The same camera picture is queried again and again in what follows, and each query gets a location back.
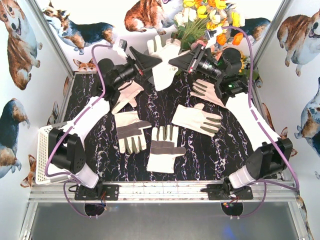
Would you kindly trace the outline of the long white glove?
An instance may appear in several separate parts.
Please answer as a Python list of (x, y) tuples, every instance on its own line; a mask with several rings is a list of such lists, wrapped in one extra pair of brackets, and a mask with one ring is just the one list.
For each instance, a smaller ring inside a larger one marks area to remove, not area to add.
[(174, 38), (169, 38), (162, 45), (161, 37), (156, 35), (154, 39), (147, 41), (148, 53), (151, 57), (159, 58), (161, 63), (152, 68), (153, 84), (155, 90), (162, 91), (168, 88), (174, 79), (178, 67), (169, 64), (169, 60), (182, 55), (180, 53), (181, 41)]

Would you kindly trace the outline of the white glove green fingers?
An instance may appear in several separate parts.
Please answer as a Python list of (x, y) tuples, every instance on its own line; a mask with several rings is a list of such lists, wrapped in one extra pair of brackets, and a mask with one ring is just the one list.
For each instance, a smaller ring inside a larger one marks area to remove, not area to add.
[(214, 137), (221, 127), (222, 117), (203, 111), (204, 107), (203, 103), (197, 103), (194, 107), (186, 107), (179, 104), (171, 123), (209, 137)]

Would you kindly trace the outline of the grey striped work glove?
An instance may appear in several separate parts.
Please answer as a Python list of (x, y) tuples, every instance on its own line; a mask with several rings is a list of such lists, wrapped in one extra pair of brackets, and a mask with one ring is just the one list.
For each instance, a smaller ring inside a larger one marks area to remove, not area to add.
[(186, 149), (178, 146), (179, 127), (173, 125), (153, 127), (146, 170), (148, 172), (173, 174), (176, 157), (183, 156)]
[(138, 154), (147, 149), (144, 129), (152, 127), (150, 122), (140, 120), (137, 111), (116, 113), (114, 120), (121, 154)]

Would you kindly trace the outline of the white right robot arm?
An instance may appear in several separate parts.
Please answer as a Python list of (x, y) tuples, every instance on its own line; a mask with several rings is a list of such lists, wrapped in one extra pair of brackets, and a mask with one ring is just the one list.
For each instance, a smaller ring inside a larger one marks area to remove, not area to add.
[(239, 75), (241, 53), (232, 47), (214, 59), (202, 45), (169, 60), (169, 64), (187, 73), (202, 73), (214, 83), (197, 79), (191, 95), (229, 110), (238, 120), (251, 143), (253, 154), (243, 167), (227, 177), (233, 189), (264, 180), (288, 168), (292, 142), (282, 139), (267, 125), (251, 101), (246, 76)]

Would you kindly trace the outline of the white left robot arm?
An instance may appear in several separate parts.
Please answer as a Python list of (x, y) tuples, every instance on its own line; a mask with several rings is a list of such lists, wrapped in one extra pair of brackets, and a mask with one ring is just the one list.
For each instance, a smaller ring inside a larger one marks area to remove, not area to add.
[(99, 177), (87, 165), (86, 136), (107, 113), (116, 115), (127, 104), (136, 107), (135, 98), (144, 89), (133, 78), (141, 76), (148, 79), (152, 69), (162, 63), (160, 58), (140, 53), (133, 47), (129, 50), (133, 57), (128, 56), (122, 48), (117, 49), (118, 54), (126, 60), (124, 65), (115, 66), (109, 58), (100, 61), (92, 59), (101, 82), (97, 96), (91, 97), (73, 120), (52, 126), (47, 135), (46, 177), (66, 175), (78, 185), (89, 189), (96, 187)]

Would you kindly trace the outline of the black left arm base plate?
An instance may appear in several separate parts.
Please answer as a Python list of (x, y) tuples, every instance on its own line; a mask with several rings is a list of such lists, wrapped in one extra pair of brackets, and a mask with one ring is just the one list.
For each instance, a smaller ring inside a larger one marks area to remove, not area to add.
[(74, 199), (76, 201), (117, 201), (120, 193), (118, 184), (103, 184), (98, 182), (94, 188), (80, 185), (76, 187)]

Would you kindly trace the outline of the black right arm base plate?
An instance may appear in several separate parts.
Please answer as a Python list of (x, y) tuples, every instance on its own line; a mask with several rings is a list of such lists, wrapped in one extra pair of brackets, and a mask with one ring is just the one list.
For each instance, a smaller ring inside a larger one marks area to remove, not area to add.
[(246, 185), (240, 188), (233, 188), (228, 182), (207, 184), (200, 191), (207, 193), (209, 200), (252, 200), (254, 198), (251, 187)]

